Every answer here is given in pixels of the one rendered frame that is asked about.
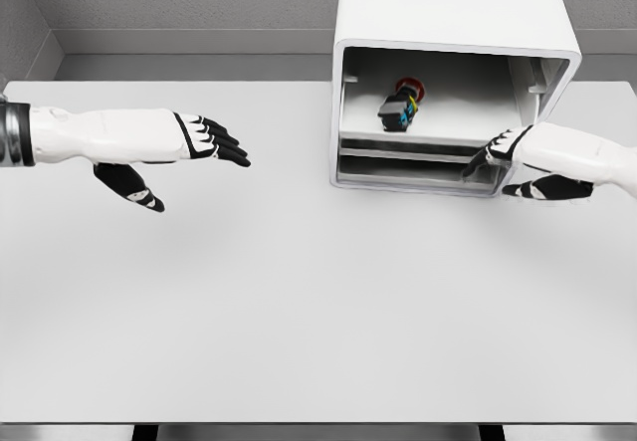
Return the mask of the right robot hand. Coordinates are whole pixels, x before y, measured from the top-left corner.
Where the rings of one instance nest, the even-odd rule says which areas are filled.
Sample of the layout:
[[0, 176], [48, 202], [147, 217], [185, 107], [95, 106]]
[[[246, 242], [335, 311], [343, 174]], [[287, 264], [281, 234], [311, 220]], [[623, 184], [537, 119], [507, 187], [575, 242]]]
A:
[[508, 129], [480, 148], [461, 172], [463, 178], [487, 165], [524, 165], [544, 173], [536, 180], [502, 188], [508, 196], [567, 201], [591, 196], [603, 173], [599, 136], [543, 122]]

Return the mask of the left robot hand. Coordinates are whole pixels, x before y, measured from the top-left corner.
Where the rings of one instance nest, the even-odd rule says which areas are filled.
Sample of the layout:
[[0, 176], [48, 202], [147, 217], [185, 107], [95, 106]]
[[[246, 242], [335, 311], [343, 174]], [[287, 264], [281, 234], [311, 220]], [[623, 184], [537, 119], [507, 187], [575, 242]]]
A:
[[153, 194], [134, 163], [166, 164], [218, 158], [248, 167], [248, 153], [218, 122], [172, 110], [107, 110], [99, 114], [100, 130], [85, 153], [94, 176], [123, 199], [154, 212], [163, 202]]

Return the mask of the white tabletop storage cabinet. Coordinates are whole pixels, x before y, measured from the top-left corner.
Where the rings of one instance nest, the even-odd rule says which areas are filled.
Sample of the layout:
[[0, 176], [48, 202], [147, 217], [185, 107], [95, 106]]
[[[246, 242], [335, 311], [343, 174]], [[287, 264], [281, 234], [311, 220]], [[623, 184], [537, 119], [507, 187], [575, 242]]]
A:
[[[343, 138], [341, 100], [347, 84], [492, 84], [508, 79], [517, 94], [538, 96], [533, 125], [548, 118], [582, 55], [563, 0], [338, 0], [332, 50], [330, 179], [342, 188], [414, 192], [339, 182], [341, 156], [467, 163], [480, 146]], [[514, 175], [508, 170], [492, 197]]]

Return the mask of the white cabinet drawer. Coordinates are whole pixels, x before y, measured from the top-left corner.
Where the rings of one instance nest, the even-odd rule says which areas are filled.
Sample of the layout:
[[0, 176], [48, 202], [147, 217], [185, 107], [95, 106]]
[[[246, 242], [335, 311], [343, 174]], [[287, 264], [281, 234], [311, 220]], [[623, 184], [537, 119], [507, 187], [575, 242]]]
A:
[[465, 162], [392, 159], [344, 155], [339, 158], [337, 180], [399, 190], [492, 195], [508, 170], [487, 165], [463, 178]]
[[508, 128], [530, 125], [538, 114], [538, 96], [517, 94], [508, 79], [462, 86], [436, 83], [426, 90], [419, 111], [405, 132], [386, 132], [378, 110], [391, 84], [347, 84], [341, 100], [339, 135], [343, 138], [480, 146]]

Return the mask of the black load switch red knob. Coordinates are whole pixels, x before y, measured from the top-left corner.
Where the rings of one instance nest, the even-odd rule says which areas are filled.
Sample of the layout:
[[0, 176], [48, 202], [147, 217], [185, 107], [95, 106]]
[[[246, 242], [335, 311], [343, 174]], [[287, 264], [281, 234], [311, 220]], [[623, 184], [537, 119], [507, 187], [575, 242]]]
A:
[[387, 132], [405, 132], [418, 112], [418, 105], [425, 96], [423, 83], [416, 78], [400, 79], [380, 106], [377, 116], [383, 130]]

